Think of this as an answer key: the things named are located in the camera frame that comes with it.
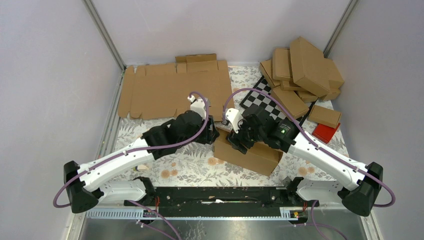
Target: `floral tablecloth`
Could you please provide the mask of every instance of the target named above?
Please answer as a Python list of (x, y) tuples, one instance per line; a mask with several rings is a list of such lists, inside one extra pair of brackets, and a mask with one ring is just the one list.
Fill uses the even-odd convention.
[[(258, 67), (229, 67), (232, 91), (240, 88), (251, 88), (262, 74)], [(248, 92), (240, 92), (234, 97), (235, 107)], [(318, 106), (333, 109), (331, 101), (317, 101)], [(160, 125), (170, 118), (152, 120), (122, 118), (119, 123), (119, 132), (116, 138), (115, 150), (135, 141), (142, 133), (151, 127)], [(312, 133), (317, 126), (315, 122), (306, 120), (303, 129)], [(332, 149), (348, 156), (348, 151), (340, 129), (328, 144)], [(238, 186), (282, 186), (282, 180), (289, 176), (302, 176), (312, 180), (333, 180), (324, 171), (310, 162), (284, 154), (278, 166), (270, 176), (244, 169), (240, 166), (215, 158), (213, 146), (191, 143), (177, 150), (175, 154), (164, 156), (154, 162), (147, 163), (144, 169), (134, 171), (129, 169), (116, 176), (114, 180), (127, 181), (136, 177), (148, 177), (156, 187), (238, 187)]]

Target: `checkerboard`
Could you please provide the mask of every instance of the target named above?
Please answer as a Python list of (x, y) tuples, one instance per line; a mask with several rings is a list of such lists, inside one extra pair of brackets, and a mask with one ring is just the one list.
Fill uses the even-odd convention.
[[(254, 89), (261, 90), (262, 92), (268, 93), (268, 95), (271, 95), (271, 87), (268, 85), (267, 80), (262, 76), (257, 83), (253, 86)], [(259, 107), (264, 108), (267, 112), (269, 112), (269, 115), (275, 120), (275, 121), (281, 121), (286, 118), (286, 116), (283, 114), (283, 112), (280, 111), (277, 104), (273, 101), (271, 101), (269, 98), (265, 97), (262, 94), (259, 94), (255, 91), (249, 91), (246, 95), (246, 97), (241, 101), (240, 106), (244, 109), (247, 109), (251, 105), (257, 105)], [(309, 112), (303, 116), (299, 117), (297, 120), (300, 122), (300, 125), (303, 124), (307, 116), (309, 115)]]

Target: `flattened cardboard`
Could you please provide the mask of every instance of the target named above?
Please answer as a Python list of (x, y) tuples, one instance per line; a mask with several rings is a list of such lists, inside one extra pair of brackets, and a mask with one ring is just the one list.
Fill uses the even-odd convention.
[(317, 96), (308, 91), (296, 91), (296, 94), (304, 103), (312, 103), (318, 99)]
[(293, 82), (290, 50), (277, 47), (272, 53), (272, 77), (275, 80)]
[(336, 64), (333, 60), (328, 58), (324, 58), (324, 64), (328, 69), (328, 84), (330, 88), (339, 89), (345, 83), (345, 80), (343, 80), (343, 77), (337, 69)]
[(118, 116), (127, 117), (131, 110), (131, 97), (133, 96), (133, 86), (136, 79), (134, 67), (129, 66), (123, 75), (121, 94), (119, 97)]
[(280, 85), (280, 81), (273, 79), (272, 66), (273, 64), (271, 59), (263, 61), (259, 64), (260, 72), (262, 73), (266, 81), (268, 82), (269, 86), (273, 89)]
[(328, 69), (321, 50), (299, 37), (290, 43), (293, 81), (317, 97), (330, 92)]
[(309, 110), (308, 106), (294, 91), (284, 91), (276, 87), (271, 91), (271, 96), (285, 107), (295, 119), (302, 117)]
[(337, 88), (330, 88), (330, 93), (320, 97), (322, 101), (333, 100), (336, 99), (340, 95), (341, 91)]
[[(221, 121), (224, 103), (233, 93), (227, 61), (218, 61), (216, 54), (177, 56), (175, 61), (138, 66), (135, 74), (129, 67), (118, 115), (126, 118), (129, 112), (132, 118), (146, 120), (175, 117), (190, 109), (187, 96), (197, 91), (210, 101), (209, 114)], [(228, 108), (233, 107), (231, 100)]]
[(280, 88), (285, 91), (306, 91), (303, 87), (291, 81), (281, 81)]
[(243, 154), (234, 149), (227, 141), (227, 131), (218, 129), (218, 132), (219, 137), (213, 143), (213, 156), (231, 164), (270, 176), (283, 156), (282, 152), (257, 143), (248, 149), (246, 154)]
[(314, 105), (309, 114), (309, 121), (324, 124), (331, 128), (336, 128), (340, 122), (342, 113), (339, 111), (331, 110), (322, 106)]

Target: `cardboard box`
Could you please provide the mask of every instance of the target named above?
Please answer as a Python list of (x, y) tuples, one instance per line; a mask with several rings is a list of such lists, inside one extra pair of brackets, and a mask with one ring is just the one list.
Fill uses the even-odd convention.
[(340, 90), (337, 88), (330, 88), (330, 93), (322, 96), (320, 99), (322, 101), (333, 100), (336, 99), (340, 95)]
[(296, 94), (304, 103), (312, 103), (318, 99), (317, 96), (308, 91), (296, 91)]
[(319, 124), (324, 124), (331, 128), (336, 128), (340, 122), (342, 113), (339, 111), (334, 111), (322, 106), (314, 105), (309, 114), (309, 121), (316, 122)]
[(271, 91), (271, 96), (285, 107), (295, 119), (302, 117), (309, 110), (308, 106), (294, 91), (285, 91), (276, 87)]
[[(223, 105), (233, 93), (227, 61), (216, 54), (175, 57), (176, 63), (128, 67), (124, 74), (118, 115), (126, 118), (175, 117), (190, 109), (192, 91), (210, 101), (209, 114), (222, 120)], [(233, 100), (228, 108), (234, 108)]]
[(219, 137), (213, 143), (213, 156), (228, 163), (270, 176), (283, 156), (282, 152), (258, 142), (248, 149), (246, 154), (243, 154), (227, 141), (227, 131), (218, 129), (218, 132)]
[(272, 53), (272, 77), (275, 80), (293, 82), (290, 50), (277, 47)]
[(295, 84), (317, 97), (330, 92), (328, 68), (321, 50), (299, 37), (290, 43), (290, 60)]
[(337, 69), (336, 64), (333, 60), (328, 58), (324, 58), (324, 64), (328, 69), (328, 84), (330, 88), (339, 89), (345, 83), (345, 80), (343, 80), (343, 77)]
[(285, 91), (306, 91), (303, 87), (291, 81), (281, 81), (280, 88)]
[(265, 77), (266, 81), (268, 82), (269, 86), (273, 89), (275, 87), (278, 87), (280, 85), (280, 81), (275, 80), (273, 78), (273, 70), (272, 70), (272, 60), (266, 60), (259, 64), (259, 69), (262, 75)]

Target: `red box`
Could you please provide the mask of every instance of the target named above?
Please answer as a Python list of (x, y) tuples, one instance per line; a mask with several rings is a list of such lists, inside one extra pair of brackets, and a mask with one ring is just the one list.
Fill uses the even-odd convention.
[(325, 144), (328, 144), (331, 138), (333, 138), (339, 126), (340, 126), (340, 122), (337, 124), (336, 128), (332, 128), (332, 127), (319, 123), (318, 126), (316, 126), (315, 130), (313, 130), (312, 136), (323, 141)]

